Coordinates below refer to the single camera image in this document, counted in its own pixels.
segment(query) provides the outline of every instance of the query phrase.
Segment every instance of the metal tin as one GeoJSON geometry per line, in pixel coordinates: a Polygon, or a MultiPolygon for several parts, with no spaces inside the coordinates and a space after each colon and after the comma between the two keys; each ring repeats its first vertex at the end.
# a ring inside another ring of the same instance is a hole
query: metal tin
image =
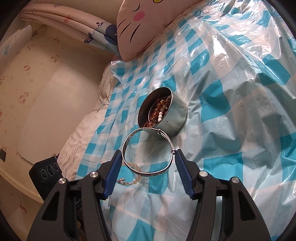
{"type": "Polygon", "coordinates": [[[182,99],[180,99],[174,92],[172,92],[171,89],[168,87],[161,87],[154,90],[144,100],[137,117],[137,123],[140,128],[143,128],[146,124],[149,118],[150,111],[154,109],[156,99],[165,98],[169,95],[172,96],[170,106],[166,114],[163,116],[162,120],[159,123],[157,123],[153,128],[161,129],[169,137],[173,137],[179,133],[179,131],[182,129],[186,122],[188,109],[186,103],[182,99]]]}

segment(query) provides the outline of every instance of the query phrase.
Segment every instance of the pink cheek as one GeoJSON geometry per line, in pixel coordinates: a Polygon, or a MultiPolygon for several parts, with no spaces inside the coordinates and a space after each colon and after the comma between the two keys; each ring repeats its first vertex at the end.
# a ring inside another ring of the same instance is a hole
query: pink cheek
{"type": "Polygon", "coordinates": [[[141,19],[143,19],[145,17],[145,13],[143,11],[138,12],[134,17],[133,20],[136,21],[140,21],[141,19]]]}

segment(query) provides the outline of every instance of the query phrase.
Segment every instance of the metal screw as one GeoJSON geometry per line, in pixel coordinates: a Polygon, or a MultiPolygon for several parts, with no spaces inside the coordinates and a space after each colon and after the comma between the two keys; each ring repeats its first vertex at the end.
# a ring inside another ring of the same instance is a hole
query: metal screw
{"type": "Polygon", "coordinates": [[[99,175],[99,174],[98,174],[97,172],[91,172],[91,173],[90,173],[90,176],[91,176],[91,177],[97,177],[98,175],[99,175]]]}
{"type": "Polygon", "coordinates": [[[233,183],[239,183],[239,179],[238,179],[237,177],[233,177],[233,178],[231,179],[231,181],[232,181],[233,183]]]}
{"type": "Polygon", "coordinates": [[[60,178],[59,179],[59,184],[64,184],[67,181],[66,178],[60,178]]]}
{"type": "Polygon", "coordinates": [[[200,171],[200,176],[201,177],[206,177],[207,176],[207,172],[206,171],[200,171]]]}

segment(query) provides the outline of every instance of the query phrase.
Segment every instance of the bead necklace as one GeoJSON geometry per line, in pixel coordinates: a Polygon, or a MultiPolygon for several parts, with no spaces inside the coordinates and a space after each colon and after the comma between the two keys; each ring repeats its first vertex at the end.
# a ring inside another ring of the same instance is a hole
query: bead necklace
{"type": "MultiPolygon", "coordinates": [[[[139,171],[139,172],[142,171],[142,169],[141,169],[140,167],[138,167],[137,164],[133,164],[133,163],[131,163],[131,162],[127,162],[127,164],[128,164],[130,167],[132,167],[133,169],[135,169],[135,170],[137,170],[137,171],[139,171]]],[[[135,180],[133,180],[132,182],[130,182],[130,183],[129,183],[129,182],[124,182],[124,181],[125,181],[124,178],[121,178],[121,179],[117,180],[116,182],[117,182],[118,184],[120,184],[120,185],[123,185],[123,186],[132,186],[132,185],[134,185],[134,184],[137,184],[137,182],[139,182],[140,179],[141,179],[141,176],[138,175],[137,178],[136,178],[135,180]]]]}
{"type": "Polygon", "coordinates": [[[170,106],[172,96],[169,95],[167,98],[157,99],[155,102],[155,109],[152,114],[149,113],[149,120],[146,122],[144,127],[152,128],[159,123],[165,116],[170,106]]]}

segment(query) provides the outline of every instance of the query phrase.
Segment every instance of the silver bracelet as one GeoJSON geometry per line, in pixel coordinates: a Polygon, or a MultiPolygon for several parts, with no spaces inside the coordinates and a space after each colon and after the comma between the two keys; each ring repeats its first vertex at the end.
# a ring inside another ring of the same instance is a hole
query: silver bracelet
{"type": "Polygon", "coordinates": [[[121,150],[121,154],[122,154],[122,159],[125,163],[125,165],[128,167],[128,169],[130,169],[133,173],[136,173],[137,175],[140,175],[140,176],[143,176],[143,177],[153,177],[153,176],[157,176],[157,175],[160,175],[160,174],[163,174],[165,173],[166,171],[168,171],[168,169],[170,168],[172,162],[173,162],[173,155],[175,154],[175,149],[174,149],[174,146],[170,140],[170,138],[168,137],[168,135],[160,130],[160,129],[154,129],[154,128],[139,128],[139,129],[136,129],[134,130],[132,133],[130,133],[128,135],[128,137],[126,138],[126,140],[124,141],[123,143],[123,146],[122,146],[122,150],[121,150]],[[170,143],[170,146],[172,148],[171,150],[171,154],[170,154],[170,161],[168,163],[168,165],[164,168],[164,169],[161,169],[159,171],[156,171],[156,172],[142,172],[140,170],[138,170],[138,168],[134,169],[132,168],[128,162],[126,162],[125,160],[125,154],[126,154],[126,148],[128,146],[128,143],[129,141],[131,140],[131,138],[138,132],[140,131],[146,131],[146,132],[150,132],[150,131],[156,131],[158,135],[161,135],[162,137],[164,137],[169,143],[170,143]]]}

